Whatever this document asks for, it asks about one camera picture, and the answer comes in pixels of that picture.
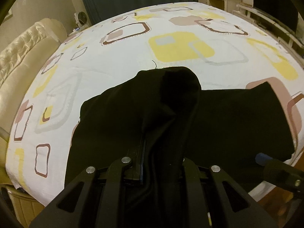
television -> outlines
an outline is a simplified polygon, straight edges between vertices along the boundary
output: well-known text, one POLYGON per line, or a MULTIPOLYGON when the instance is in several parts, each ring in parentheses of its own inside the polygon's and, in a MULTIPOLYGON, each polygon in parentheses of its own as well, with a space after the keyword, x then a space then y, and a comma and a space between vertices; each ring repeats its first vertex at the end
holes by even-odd
POLYGON ((253 0, 253 7, 271 15, 296 32, 298 11, 291 0, 253 0))

bed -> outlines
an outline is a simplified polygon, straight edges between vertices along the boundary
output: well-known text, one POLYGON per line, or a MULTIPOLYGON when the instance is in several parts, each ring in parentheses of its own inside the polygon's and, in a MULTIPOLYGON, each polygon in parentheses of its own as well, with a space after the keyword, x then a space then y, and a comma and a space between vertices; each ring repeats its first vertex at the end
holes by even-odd
MULTIPOLYGON (((85 100, 140 70, 185 66, 202 89, 252 88, 268 81, 279 98, 302 155, 304 71, 271 36, 214 7, 171 3, 130 11, 67 38, 45 62, 16 113, 6 171, 46 206, 64 188, 73 131, 85 100)), ((250 191, 259 201, 274 186, 250 191)))
POLYGON ((45 18, 34 23, 0 53, 0 187, 24 227, 44 206, 12 186, 5 170, 9 132, 33 79, 66 38, 66 30, 58 20, 45 18))

upholstered headboard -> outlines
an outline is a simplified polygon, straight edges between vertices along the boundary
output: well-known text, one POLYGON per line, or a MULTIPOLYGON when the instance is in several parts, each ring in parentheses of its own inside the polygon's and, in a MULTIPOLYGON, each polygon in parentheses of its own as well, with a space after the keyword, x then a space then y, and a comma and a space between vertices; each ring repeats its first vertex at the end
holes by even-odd
POLYGON ((36 74, 66 38, 66 30, 59 21, 45 18, 0 53, 0 184, 10 183, 5 171, 7 141, 4 139, 8 138, 15 115, 36 74))

bedsheet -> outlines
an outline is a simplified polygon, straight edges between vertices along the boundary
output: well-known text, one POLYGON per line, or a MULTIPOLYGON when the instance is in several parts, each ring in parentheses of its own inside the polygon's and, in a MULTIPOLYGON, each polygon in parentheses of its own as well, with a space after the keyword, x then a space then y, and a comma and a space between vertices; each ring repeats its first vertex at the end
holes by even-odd
MULTIPOLYGON (((72 133, 85 100, 133 78, 140 70, 185 66, 202 89, 252 88, 268 81, 302 153, 304 71, 271 36, 201 3, 137 9, 68 38, 42 67, 16 115, 6 170, 16 188, 47 205, 64 187, 72 133)), ((250 195, 265 196, 263 182, 250 195)))

blue foam handle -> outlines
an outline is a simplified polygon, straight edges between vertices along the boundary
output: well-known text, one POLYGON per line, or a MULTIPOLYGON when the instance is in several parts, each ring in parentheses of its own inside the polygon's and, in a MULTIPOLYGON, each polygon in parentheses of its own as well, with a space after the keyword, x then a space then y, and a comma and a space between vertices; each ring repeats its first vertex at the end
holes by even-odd
POLYGON ((269 160, 272 160, 272 158, 263 153, 259 153, 255 156, 255 162, 261 166, 265 166, 269 160))

